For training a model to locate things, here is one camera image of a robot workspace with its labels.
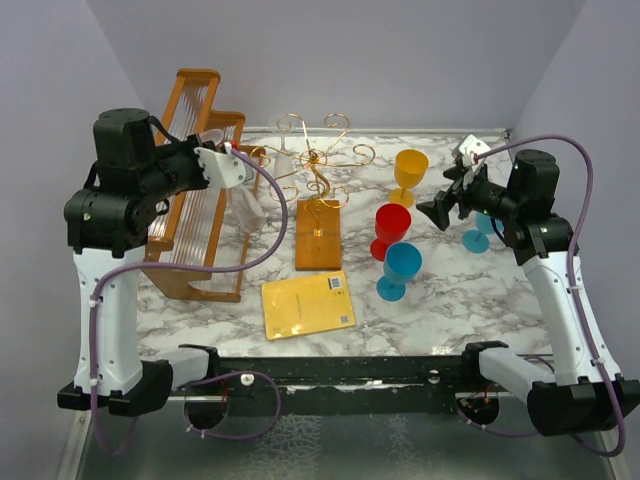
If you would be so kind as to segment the clear smooth wine glass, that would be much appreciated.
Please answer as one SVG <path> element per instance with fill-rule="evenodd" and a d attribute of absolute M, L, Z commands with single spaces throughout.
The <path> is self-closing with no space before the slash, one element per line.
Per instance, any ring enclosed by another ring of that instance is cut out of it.
<path fill-rule="evenodd" d="M 223 132 L 220 129 L 207 130 L 201 133 L 199 135 L 199 138 L 202 140 L 203 145 L 205 146 L 214 146 L 220 145 L 224 142 L 229 142 L 224 140 Z M 237 147 L 234 147 L 234 149 L 234 154 L 238 156 L 237 153 L 239 152 L 239 149 Z M 245 162 L 246 165 L 250 168 L 250 172 L 253 174 L 253 178 L 251 180 L 253 180 L 256 174 L 256 170 L 246 161 L 242 161 Z M 234 216 L 240 230 L 245 233 L 255 233 L 264 225 L 266 218 L 258 201 L 255 199 L 254 195 L 249 191 L 247 187 L 249 181 L 230 189 L 218 190 L 224 190 L 226 192 L 231 208 L 231 213 Z"/>

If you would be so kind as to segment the clear ribbed wine glass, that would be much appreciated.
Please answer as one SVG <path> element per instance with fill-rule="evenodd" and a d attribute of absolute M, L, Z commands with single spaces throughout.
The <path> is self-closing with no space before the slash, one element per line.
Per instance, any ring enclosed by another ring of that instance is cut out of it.
<path fill-rule="evenodd" d="M 282 188 L 295 186 L 296 169 L 292 151 L 286 147 L 286 138 L 294 131 L 294 123 L 297 121 L 302 122 L 302 118 L 295 113 L 283 114 L 276 120 L 276 128 L 280 133 L 280 147 L 274 160 L 274 178 Z"/>

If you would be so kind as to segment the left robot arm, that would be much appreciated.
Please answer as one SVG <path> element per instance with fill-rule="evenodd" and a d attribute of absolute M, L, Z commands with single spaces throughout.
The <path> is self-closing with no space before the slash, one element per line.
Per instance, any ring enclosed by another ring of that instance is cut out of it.
<path fill-rule="evenodd" d="M 97 159 L 64 207 L 80 284 L 81 347 L 74 379 L 58 393 L 61 408 L 138 417 L 162 408 L 174 387 L 169 361 L 138 354 L 136 266 L 158 205 L 209 182 L 195 152 L 200 141 L 156 145 L 161 127 L 138 108 L 105 111 L 93 125 Z"/>

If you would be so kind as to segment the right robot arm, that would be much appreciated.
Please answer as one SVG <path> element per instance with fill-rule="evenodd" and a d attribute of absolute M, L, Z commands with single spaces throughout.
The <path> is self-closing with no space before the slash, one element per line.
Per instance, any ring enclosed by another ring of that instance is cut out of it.
<path fill-rule="evenodd" d="M 449 212 L 500 221 L 504 241 L 531 284 L 550 336 L 553 371 L 520 358 L 501 341 L 470 343 L 459 367 L 461 383 L 481 391 L 495 382 L 527 407 L 543 436 L 606 431 L 639 404 L 639 383 L 623 377 L 599 332 L 582 281 L 574 231 L 553 213 L 559 179 L 555 158 L 539 150 L 517 153 L 506 186 L 462 153 L 444 173 L 451 186 L 418 204 L 440 230 Z"/>

